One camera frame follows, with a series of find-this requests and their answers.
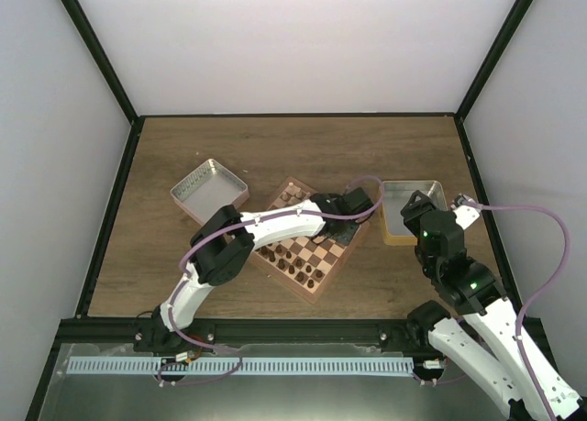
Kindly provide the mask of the pink metal tin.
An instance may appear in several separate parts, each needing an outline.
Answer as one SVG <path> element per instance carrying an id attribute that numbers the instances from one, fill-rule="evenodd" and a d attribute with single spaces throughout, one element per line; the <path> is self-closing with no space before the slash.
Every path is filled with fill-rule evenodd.
<path id="1" fill-rule="evenodd" d="M 204 161 L 170 190 L 171 197 L 199 225 L 222 206 L 236 208 L 249 199 L 249 187 L 214 159 Z"/>

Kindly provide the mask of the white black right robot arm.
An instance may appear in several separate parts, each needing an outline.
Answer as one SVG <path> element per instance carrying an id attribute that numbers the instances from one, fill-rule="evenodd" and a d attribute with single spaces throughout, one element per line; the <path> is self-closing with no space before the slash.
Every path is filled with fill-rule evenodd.
<path id="1" fill-rule="evenodd" d="M 442 210 L 421 191 L 402 208 L 416 259 L 441 298 L 409 314 L 408 341 L 448 357 L 508 420 L 583 420 L 585 398 L 528 335 L 494 273 L 467 253 L 465 231 L 483 209 L 462 194 Z"/>

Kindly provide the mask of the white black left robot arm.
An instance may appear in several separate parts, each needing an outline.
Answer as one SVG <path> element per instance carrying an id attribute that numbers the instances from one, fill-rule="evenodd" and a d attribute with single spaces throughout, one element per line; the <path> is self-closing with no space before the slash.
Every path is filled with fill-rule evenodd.
<path id="1" fill-rule="evenodd" d="M 210 292 L 232 281 L 255 250 L 288 238 L 334 236 L 370 217 L 381 204 L 361 187 L 343 194 L 313 194 L 294 205 L 264 212 L 239 212 L 225 205 L 193 236 L 179 262 L 182 277 L 153 311 L 144 333 L 148 349 L 175 351 L 192 339 L 187 328 Z"/>

